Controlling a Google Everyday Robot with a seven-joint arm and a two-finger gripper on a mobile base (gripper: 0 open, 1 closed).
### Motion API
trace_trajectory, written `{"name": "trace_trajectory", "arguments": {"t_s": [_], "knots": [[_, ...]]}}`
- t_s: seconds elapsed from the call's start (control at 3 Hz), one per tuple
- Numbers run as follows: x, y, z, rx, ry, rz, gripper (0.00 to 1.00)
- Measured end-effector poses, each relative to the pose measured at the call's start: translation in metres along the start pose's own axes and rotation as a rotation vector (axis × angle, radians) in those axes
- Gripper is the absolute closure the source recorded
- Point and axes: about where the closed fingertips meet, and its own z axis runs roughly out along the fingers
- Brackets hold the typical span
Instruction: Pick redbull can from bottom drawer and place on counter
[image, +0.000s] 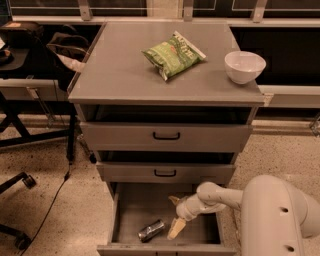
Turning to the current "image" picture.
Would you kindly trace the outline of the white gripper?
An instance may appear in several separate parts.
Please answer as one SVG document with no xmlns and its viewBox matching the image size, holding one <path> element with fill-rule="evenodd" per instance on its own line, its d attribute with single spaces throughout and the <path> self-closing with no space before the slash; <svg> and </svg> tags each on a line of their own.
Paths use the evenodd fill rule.
<svg viewBox="0 0 320 256">
<path fill-rule="evenodd" d="M 185 228 L 186 221 L 195 219 L 201 213 L 203 204 L 196 194 L 183 198 L 169 196 L 168 199 L 176 205 L 176 213 L 179 217 L 173 219 L 168 231 L 167 239 L 173 240 Z"/>
</svg>

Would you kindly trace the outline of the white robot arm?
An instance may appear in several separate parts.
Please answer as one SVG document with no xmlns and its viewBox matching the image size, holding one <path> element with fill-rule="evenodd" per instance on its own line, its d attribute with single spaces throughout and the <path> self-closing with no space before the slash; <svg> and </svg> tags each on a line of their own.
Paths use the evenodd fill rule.
<svg viewBox="0 0 320 256">
<path fill-rule="evenodd" d="M 167 235 L 170 240 L 198 215 L 225 207 L 241 212 L 242 256 L 304 256 L 303 240 L 320 235 L 320 204 L 270 175 L 251 179 L 243 190 L 203 182 L 195 194 L 170 200 L 177 214 Z"/>
</svg>

